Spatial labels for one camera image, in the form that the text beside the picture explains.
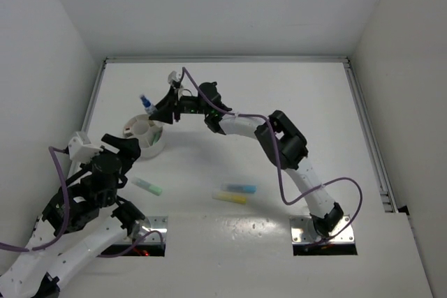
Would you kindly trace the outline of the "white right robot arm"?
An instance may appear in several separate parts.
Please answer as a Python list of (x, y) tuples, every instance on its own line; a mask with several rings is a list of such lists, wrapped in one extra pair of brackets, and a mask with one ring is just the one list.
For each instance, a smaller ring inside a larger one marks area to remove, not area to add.
[(277, 168), (279, 192), (284, 204), (291, 206), (305, 199), (317, 233), (328, 238), (342, 220), (344, 212), (324, 190), (308, 160), (307, 140), (280, 110), (268, 117), (238, 114), (224, 105), (216, 82), (204, 82), (196, 96), (182, 96), (179, 82), (170, 84), (168, 93), (156, 105), (145, 109), (149, 118), (173, 124), (183, 114), (201, 114), (213, 132), (239, 135), (257, 140), (269, 161)]

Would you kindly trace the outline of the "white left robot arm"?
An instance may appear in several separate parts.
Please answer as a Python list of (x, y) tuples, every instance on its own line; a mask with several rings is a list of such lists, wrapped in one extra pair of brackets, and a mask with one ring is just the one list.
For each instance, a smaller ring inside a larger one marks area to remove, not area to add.
[(80, 169), (65, 178), (37, 217), (24, 247), (2, 244), (18, 254), (1, 275), (2, 297), (58, 297), (62, 288), (115, 242), (134, 237), (145, 215), (118, 195), (126, 173), (139, 159), (135, 138), (105, 134), (102, 145), (76, 132), (62, 153)]

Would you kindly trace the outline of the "clear blue-capped glue bottle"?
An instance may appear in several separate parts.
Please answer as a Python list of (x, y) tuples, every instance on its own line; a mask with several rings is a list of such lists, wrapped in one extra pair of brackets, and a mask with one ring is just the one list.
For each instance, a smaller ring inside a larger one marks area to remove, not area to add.
[(148, 115), (152, 115), (152, 114), (154, 114), (157, 111), (156, 106), (154, 104), (152, 104), (150, 102), (150, 100), (144, 94), (140, 94), (139, 98), (141, 100), (141, 103), (142, 103), (142, 105), (144, 107), (145, 112)]

